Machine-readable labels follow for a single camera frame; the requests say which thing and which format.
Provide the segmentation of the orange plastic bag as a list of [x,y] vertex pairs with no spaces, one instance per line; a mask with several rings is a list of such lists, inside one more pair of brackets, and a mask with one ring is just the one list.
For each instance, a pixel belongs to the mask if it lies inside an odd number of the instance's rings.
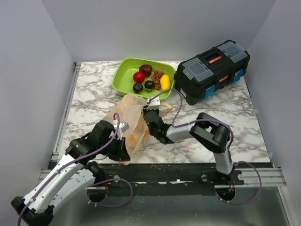
[[123,132],[123,137],[126,139],[125,146],[130,158],[144,146],[149,137],[148,127],[143,119],[143,107],[146,103],[142,97],[127,94],[103,118],[104,121],[113,122],[114,113],[118,113],[120,121],[129,125],[129,129]]

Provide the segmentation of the dark fake plum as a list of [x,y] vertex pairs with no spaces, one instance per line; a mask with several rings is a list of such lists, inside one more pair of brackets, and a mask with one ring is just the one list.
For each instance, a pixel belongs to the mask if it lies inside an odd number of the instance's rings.
[[151,92],[155,88],[155,83],[153,81],[146,81],[144,83],[144,87],[146,91]]
[[143,91],[143,85],[141,83],[135,83],[133,85],[133,92],[136,94],[140,94]]

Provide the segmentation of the yellow fake mango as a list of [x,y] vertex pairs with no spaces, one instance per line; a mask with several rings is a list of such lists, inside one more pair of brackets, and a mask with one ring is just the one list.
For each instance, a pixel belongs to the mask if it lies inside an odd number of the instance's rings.
[[169,76],[164,74],[161,78],[160,78],[160,86],[161,86],[161,90],[165,91],[167,89],[171,88],[171,83],[170,83],[170,79]]

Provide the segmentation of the red fake grapes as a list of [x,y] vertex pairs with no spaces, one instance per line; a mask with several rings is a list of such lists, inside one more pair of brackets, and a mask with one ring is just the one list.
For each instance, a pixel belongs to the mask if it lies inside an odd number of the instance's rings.
[[153,76],[152,76],[152,81],[154,82],[155,84],[155,87],[154,89],[156,90],[161,90],[161,85],[160,85],[160,79],[161,77],[164,75],[164,73],[162,71],[159,71],[159,70],[155,70],[153,72]]

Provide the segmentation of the red fake pomegranate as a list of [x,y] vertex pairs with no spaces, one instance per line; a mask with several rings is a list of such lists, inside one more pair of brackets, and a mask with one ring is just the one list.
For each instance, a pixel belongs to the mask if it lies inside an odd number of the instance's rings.
[[145,80],[145,74],[143,72],[136,72],[133,75],[133,80],[136,83],[143,83]]

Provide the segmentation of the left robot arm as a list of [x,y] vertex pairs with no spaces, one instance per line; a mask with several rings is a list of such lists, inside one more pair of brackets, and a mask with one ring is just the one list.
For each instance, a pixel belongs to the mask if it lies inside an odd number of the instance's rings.
[[109,176],[93,159],[104,152],[117,161],[129,160],[122,136],[128,128],[119,119],[100,121],[90,133],[71,141],[48,175],[27,195],[12,200],[19,215],[17,224],[24,221],[29,226],[48,226],[58,210],[85,188],[119,182],[119,176]]

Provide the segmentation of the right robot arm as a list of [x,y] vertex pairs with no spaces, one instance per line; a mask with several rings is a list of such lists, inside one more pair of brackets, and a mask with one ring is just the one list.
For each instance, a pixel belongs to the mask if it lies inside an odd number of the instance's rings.
[[163,122],[159,109],[150,110],[148,106],[143,107],[143,118],[150,135],[162,144],[173,144],[190,138],[196,139],[214,154],[217,181],[225,185],[233,180],[234,166],[230,156],[230,146],[234,134],[227,124],[206,113],[200,113],[195,120],[173,127]]

